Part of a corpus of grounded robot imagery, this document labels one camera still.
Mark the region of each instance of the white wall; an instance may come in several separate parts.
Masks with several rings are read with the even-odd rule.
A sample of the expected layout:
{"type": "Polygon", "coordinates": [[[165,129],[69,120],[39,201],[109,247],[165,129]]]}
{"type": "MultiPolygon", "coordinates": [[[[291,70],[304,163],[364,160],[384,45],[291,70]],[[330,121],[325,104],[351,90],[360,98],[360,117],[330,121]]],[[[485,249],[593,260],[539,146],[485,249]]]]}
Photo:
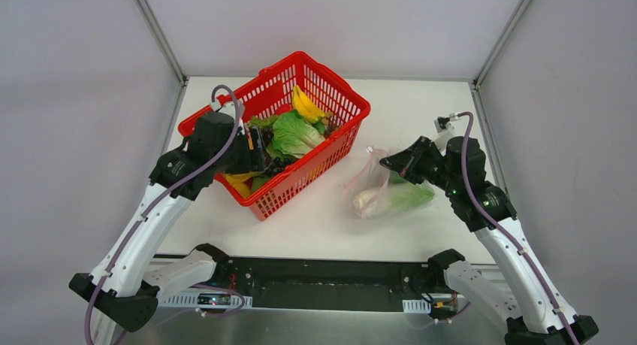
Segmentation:
{"type": "Polygon", "coordinates": [[[295,50],[348,77],[473,79],[519,0],[149,0],[187,75],[295,50]]]}
{"type": "Polygon", "coordinates": [[[177,90],[133,0],[0,0],[0,343],[83,342],[177,90]]]}
{"type": "Polygon", "coordinates": [[[637,0],[535,0],[483,85],[514,203],[592,343],[635,343],[637,0]]]}

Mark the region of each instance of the green lettuce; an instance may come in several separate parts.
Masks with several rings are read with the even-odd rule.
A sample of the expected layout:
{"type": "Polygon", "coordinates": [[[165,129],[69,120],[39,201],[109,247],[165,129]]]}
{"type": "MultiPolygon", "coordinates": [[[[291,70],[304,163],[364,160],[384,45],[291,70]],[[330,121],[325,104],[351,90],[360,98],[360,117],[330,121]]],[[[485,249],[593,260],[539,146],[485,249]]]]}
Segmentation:
{"type": "Polygon", "coordinates": [[[275,150],[274,149],[274,141],[270,141],[270,143],[267,145],[267,147],[265,147],[265,152],[267,152],[268,155],[270,155],[271,159],[275,159],[275,158],[280,158],[281,160],[283,159],[293,159],[293,156],[290,155],[286,155],[283,152],[281,152],[281,150],[275,150]]]}
{"type": "Polygon", "coordinates": [[[269,181],[272,177],[267,176],[257,176],[252,178],[252,187],[250,187],[250,191],[256,192],[260,189],[267,181],[269,181]]]}
{"type": "Polygon", "coordinates": [[[272,128],[273,148],[298,159],[325,140],[296,110],[280,115],[272,128]]]}
{"type": "Polygon", "coordinates": [[[405,183],[405,182],[407,182],[407,180],[401,177],[400,174],[398,174],[398,172],[389,171],[389,183],[405,183]]]}
{"type": "Polygon", "coordinates": [[[264,119],[260,119],[257,116],[252,116],[250,118],[250,125],[257,126],[259,129],[268,129],[272,127],[272,125],[279,119],[278,114],[273,114],[272,116],[264,119]]]}

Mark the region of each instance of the white table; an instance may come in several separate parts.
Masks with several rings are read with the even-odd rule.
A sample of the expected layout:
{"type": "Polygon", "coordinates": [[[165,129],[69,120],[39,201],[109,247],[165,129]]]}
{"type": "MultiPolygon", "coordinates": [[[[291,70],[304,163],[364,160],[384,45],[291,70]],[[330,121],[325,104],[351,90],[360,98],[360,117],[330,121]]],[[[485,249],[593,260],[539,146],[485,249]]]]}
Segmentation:
{"type": "MultiPolygon", "coordinates": [[[[177,123],[207,105],[213,87],[238,88],[250,78],[191,77],[177,123]]],[[[436,189],[430,206],[386,220],[362,220],[341,202],[344,186],[368,159],[367,145],[402,150],[419,135],[436,136],[433,121],[451,112],[475,113],[467,83],[403,80],[348,80],[371,103],[350,154],[335,164],[266,221],[235,202],[218,183],[204,189],[179,218],[159,253],[186,254],[208,242],[231,256],[368,261],[426,261],[455,248],[473,263],[494,263],[488,251],[453,213],[436,189]]],[[[466,120],[454,123],[459,135],[466,120]]],[[[484,141],[475,121],[472,137],[484,141]]],[[[182,137],[175,126],[169,148],[182,137]]],[[[487,178],[492,180],[491,169],[487,178]]]]}

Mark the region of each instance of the red basket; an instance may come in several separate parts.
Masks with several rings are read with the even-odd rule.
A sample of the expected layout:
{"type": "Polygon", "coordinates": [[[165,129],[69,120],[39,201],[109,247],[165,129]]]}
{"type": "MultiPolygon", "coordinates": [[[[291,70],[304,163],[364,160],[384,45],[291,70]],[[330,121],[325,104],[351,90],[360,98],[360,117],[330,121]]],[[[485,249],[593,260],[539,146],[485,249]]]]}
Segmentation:
{"type": "MultiPolygon", "coordinates": [[[[223,176],[215,177],[239,204],[250,207],[261,221],[349,153],[363,118],[370,114],[370,103],[354,92],[344,79],[299,51],[261,69],[255,79],[234,91],[246,107],[243,121],[252,116],[268,117],[278,107],[291,104],[292,89],[296,84],[323,111],[334,113],[333,120],[341,127],[248,198],[239,195],[223,176]]],[[[224,104],[231,99],[229,95],[221,95],[218,100],[224,104]]],[[[206,106],[181,122],[180,134],[192,135],[197,118],[209,110],[210,106],[206,106]]]]}

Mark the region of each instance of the clear plastic bag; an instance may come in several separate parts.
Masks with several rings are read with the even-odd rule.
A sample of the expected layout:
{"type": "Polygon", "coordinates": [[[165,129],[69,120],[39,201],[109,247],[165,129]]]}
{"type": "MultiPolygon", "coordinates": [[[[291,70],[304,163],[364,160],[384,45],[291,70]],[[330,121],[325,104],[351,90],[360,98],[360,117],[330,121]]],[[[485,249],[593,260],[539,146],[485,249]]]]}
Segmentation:
{"type": "Polygon", "coordinates": [[[380,165],[388,151],[368,147],[367,164],[345,187],[343,200],[362,219],[375,219],[407,212],[430,202],[429,183],[414,185],[380,165]]]}

